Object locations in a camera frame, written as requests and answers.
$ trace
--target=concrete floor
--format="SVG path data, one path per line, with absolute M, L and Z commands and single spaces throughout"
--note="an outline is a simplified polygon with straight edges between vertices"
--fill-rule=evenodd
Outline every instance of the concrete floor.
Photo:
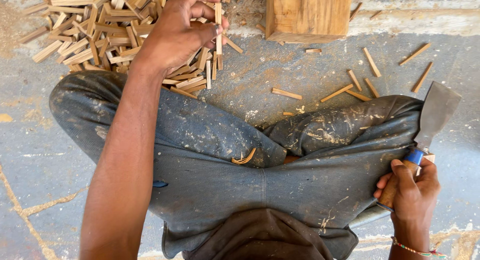
M 360 1 L 365 11 L 350 24 L 351 36 L 324 45 L 285 46 L 265 41 L 253 28 L 260 18 L 255 13 L 265 11 L 264 1 L 233 1 L 227 7 L 230 34 L 244 53 L 225 47 L 225 69 L 218 73 L 213 89 L 201 91 L 199 99 L 265 127 L 284 118 L 283 111 L 357 103 L 345 93 L 320 103 L 320 98 L 350 83 L 346 69 L 358 79 L 369 78 L 381 95 L 423 99 L 433 80 L 452 88 L 463 100 L 431 146 L 442 184 L 431 241 L 441 241 L 439 251 L 451 259 L 480 259 L 480 190 L 475 185 L 480 182 L 480 0 Z M 31 60 L 48 43 L 45 36 L 24 47 L 15 42 L 20 34 L 45 25 L 40 17 L 18 16 L 20 9 L 39 0 L 0 2 L 0 259 L 75 259 L 95 165 L 63 133 L 48 108 L 50 91 L 68 68 L 55 63 L 56 57 L 41 64 Z M 382 8 L 393 11 L 379 24 L 368 22 Z M 239 26 L 242 19 L 249 24 Z M 435 29 L 429 24 L 444 25 Z M 432 47 L 398 66 L 426 42 Z M 382 77 L 373 77 L 362 47 L 368 47 Z M 323 54 L 305 54 L 306 48 L 322 48 Z M 430 61 L 434 65 L 422 89 L 418 94 L 410 92 Z M 361 93 L 371 96 L 360 82 Z M 273 95 L 272 87 L 301 94 L 303 100 Z M 147 214 L 139 258 L 163 258 L 162 227 L 159 218 Z M 388 218 L 354 231 L 360 243 L 351 259 L 388 257 L 393 233 Z

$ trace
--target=pile of wooden sticks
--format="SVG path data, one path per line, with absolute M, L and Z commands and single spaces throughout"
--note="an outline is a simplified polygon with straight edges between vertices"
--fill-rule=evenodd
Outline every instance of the pile of wooden sticks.
M 49 26 L 22 37 L 20 43 L 27 43 L 39 36 L 49 34 L 53 42 L 33 56 L 37 63 L 42 62 L 55 52 L 59 54 L 57 63 L 63 63 L 70 72 L 83 70 L 103 70 L 126 73 L 130 62 L 139 52 L 148 34 L 153 30 L 167 0 L 44 0 L 39 5 L 22 11 L 30 15 L 43 11 Z M 206 3 L 215 10 L 215 21 L 221 24 L 221 3 Z M 207 19 L 197 18 L 191 21 L 206 23 Z M 242 53 L 225 34 L 228 44 Z M 191 58 L 173 73 L 167 76 L 164 87 L 190 97 L 190 93 L 211 88 L 211 79 L 215 80 L 217 69 L 223 69 L 222 46 L 218 43 L 216 51 L 199 49 Z

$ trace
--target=metal blade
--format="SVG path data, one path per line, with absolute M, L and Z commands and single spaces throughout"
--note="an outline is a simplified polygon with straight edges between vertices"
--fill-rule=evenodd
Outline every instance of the metal blade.
M 461 98 L 444 85 L 435 81 L 431 84 L 420 115 L 420 131 L 413 139 L 418 148 L 428 152 L 433 137 L 447 124 Z

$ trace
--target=man's right hand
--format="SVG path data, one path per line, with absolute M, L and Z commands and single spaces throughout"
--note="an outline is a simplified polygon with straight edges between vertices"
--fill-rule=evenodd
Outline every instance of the man's right hand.
M 420 252 L 428 252 L 429 228 L 433 212 L 440 192 L 440 183 L 437 178 L 437 167 L 427 159 L 420 163 L 422 168 L 417 182 L 414 181 L 411 171 L 398 159 L 391 162 L 393 173 L 384 175 L 377 183 L 377 190 L 373 194 L 379 198 L 390 177 L 398 177 L 398 188 L 393 199 L 395 212 L 391 214 L 395 237 L 398 242 Z M 416 259 L 420 255 L 395 246 L 392 248 L 391 259 L 408 257 Z

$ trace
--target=chisel handle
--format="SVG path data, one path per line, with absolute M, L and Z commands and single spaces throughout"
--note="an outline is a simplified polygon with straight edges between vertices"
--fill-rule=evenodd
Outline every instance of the chisel handle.
M 411 147 L 410 152 L 405 156 L 405 158 L 403 158 L 403 164 L 412 172 L 414 179 L 417 175 L 417 169 L 424 155 L 426 155 L 426 152 L 423 150 L 416 147 Z M 399 178 L 393 174 L 383 189 L 383 192 L 377 201 L 377 205 L 390 212 L 395 212 L 393 207 L 393 198 L 395 197 L 395 194 L 397 194 L 398 185 Z

